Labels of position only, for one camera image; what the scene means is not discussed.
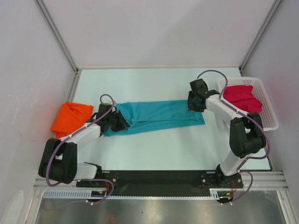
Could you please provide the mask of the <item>orange t-shirt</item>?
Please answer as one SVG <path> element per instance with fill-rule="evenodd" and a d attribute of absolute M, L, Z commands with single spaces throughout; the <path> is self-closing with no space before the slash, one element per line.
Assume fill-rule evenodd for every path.
<path fill-rule="evenodd" d="M 51 131 L 56 134 L 56 139 L 65 137 L 82 127 L 90 119 L 93 109 L 92 105 L 69 101 L 62 104 L 57 118 L 51 127 Z"/>

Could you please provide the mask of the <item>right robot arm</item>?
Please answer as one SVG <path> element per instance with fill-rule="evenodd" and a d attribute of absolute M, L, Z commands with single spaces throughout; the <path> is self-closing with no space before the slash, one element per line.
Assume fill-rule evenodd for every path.
<path fill-rule="evenodd" d="M 209 90 L 203 79 L 190 82 L 187 110 L 204 112 L 209 110 L 229 126 L 229 147 L 225 160 L 215 171 L 215 184 L 227 187 L 248 159 L 266 147 L 262 120 L 259 114 L 249 114 L 227 102 L 216 90 Z"/>

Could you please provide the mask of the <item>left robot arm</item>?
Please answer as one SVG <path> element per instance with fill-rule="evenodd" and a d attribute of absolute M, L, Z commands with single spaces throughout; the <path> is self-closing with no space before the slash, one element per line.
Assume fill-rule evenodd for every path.
<path fill-rule="evenodd" d="M 129 128 L 129 123 L 114 104 L 101 103 L 98 111 L 80 128 L 60 139 L 47 140 L 38 175 L 45 178 L 51 187 L 74 180 L 87 180 L 95 187 L 101 185 L 101 167 L 90 162 L 79 162 L 78 152 L 108 131 L 116 133 Z"/>

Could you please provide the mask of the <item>teal t-shirt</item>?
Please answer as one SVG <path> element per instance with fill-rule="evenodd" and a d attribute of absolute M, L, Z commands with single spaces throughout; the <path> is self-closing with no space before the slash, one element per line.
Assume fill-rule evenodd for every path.
<path fill-rule="evenodd" d="M 118 132 L 109 129 L 104 133 L 106 137 L 205 124 L 202 113 L 187 110 L 187 100 L 126 102 L 117 104 L 116 108 L 129 127 Z"/>

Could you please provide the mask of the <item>white plastic basket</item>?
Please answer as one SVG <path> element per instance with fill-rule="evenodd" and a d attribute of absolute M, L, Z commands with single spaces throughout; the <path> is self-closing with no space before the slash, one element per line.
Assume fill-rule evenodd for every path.
<path fill-rule="evenodd" d="M 262 81 L 253 77 L 229 78 L 228 86 L 233 85 L 253 86 L 252 94 L 263 104 L 262 112 L 259 113 L 259 115 L 261 117 L 264 131 L 276 130 L 278 128 L 278 120 Z"/>

